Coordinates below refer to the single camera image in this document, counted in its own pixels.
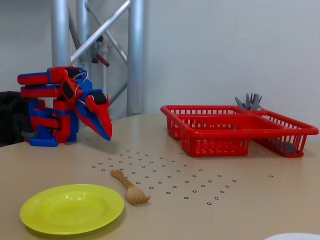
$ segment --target yellow plate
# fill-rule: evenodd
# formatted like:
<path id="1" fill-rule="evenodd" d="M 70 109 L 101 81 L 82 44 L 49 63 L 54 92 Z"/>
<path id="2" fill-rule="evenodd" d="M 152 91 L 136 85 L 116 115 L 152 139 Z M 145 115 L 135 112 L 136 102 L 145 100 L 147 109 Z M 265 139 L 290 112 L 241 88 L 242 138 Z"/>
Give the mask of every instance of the yellow plate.
<path id="1" fill-rule="evenodd" d="M 22 222 L 46 234 L 79 234 L 103 227 L 124 209 L 124 200 L 105 186 L 73 184 L 42 191 L 26 201 Z"/>

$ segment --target wooden spoon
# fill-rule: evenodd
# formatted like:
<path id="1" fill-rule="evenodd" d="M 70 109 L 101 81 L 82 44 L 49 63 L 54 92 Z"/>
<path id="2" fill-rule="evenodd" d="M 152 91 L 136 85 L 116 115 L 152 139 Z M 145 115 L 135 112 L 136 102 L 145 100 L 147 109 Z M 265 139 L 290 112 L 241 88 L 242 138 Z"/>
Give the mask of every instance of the wooden spoon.
<path id="1" fill-rule="evenodd" d="M 111 170 L 111 176 L 120 180 L 120 182 L 127 188 L 125 199 L 128 203 L 134 205 L 146 203 L 149 201 L 151 196 L 149 195 L 148 197 L 146 197 L 144 191 L 142 191 L 140 188 L 138 188 L 136 185 L 134 185 L 132 182 L 126 179 L 124 173 L 121 170 Z"/>

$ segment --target table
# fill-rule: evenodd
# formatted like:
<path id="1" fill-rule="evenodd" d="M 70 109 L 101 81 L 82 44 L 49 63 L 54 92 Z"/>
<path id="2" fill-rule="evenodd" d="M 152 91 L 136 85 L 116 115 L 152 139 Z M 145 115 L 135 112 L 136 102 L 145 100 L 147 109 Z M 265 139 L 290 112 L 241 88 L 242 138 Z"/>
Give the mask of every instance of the table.
<path id="1" fill-rule="evenodd" d="M 0 238 L 6 240 L 262 240 L 288 232 L 319 233 L 320 144 L 285 158 L 251 142 L 248 156 L 193 158 L 167 132 L 163 115 L 113 122 L 112 141 L 89 128 L 75 143 L 0 148 Z M 110 176 L 125 175 L 151 194 L 92 232 L 55 236 L 26 228 L 22 204 L 43 190 L 98 184 L 125 196 Z"/>

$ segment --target red and blue robotic hand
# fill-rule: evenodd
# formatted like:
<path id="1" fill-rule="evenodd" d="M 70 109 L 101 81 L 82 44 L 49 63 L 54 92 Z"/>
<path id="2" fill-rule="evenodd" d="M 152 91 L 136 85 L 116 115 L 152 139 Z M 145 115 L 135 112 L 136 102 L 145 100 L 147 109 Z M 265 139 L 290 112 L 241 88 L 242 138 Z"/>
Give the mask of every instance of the red and blue robotic hand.
<path id="1" fill-rule="evenodd" d="M 108 113 L 109 98 L 101 89 L 92 89 L 87 72 L 80 67 L 51 67 L 46 72 L 21 74 L 17 81 L 21 95 L 34 98 L 29 103 L 29 117 L 34 129 L 24 133 L 32 146 L 56 147 L 76 141 L 79 119 L 101 137 L 110 140 L 112 124 Z M 56 98 L 53 108 L 44 100 Z"/>

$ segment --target metal frame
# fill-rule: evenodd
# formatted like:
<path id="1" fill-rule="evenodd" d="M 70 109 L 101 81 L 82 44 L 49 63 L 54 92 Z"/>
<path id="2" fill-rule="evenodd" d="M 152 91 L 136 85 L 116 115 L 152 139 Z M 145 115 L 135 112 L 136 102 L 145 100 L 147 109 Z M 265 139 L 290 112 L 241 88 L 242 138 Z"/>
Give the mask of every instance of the metal frame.
<path id="1" fill-rule="evenodd" d="M 51 1 L 52 65 L 67 66 L 79 59 L 78 63 L 83 65 L 90 73 L 90 47 L 102 33 L 105 33 L 128 66 L 127 82 L 113 94 L 110 98 L 110 103 L 112 104 L 127 87 L 127 117 L 140 114 L 142 112 L 145 0 L 126 0 L 104 23 L 88 0 L 77 0 L 76 4 L 77 31 L 70 14 L 68 0 Z M 129 9 L 128 54 L 125 53 L 115 36 L 108 30 L 111 24 L 127 9 Z M 90 24 L 88 12 L 90 12 L 101 25 L 91 36 L 89 36 Z M 76 51 L 71 57 L 69 57 L 68 27 L 70 28 L 71 36 L 76 47 Z"/>

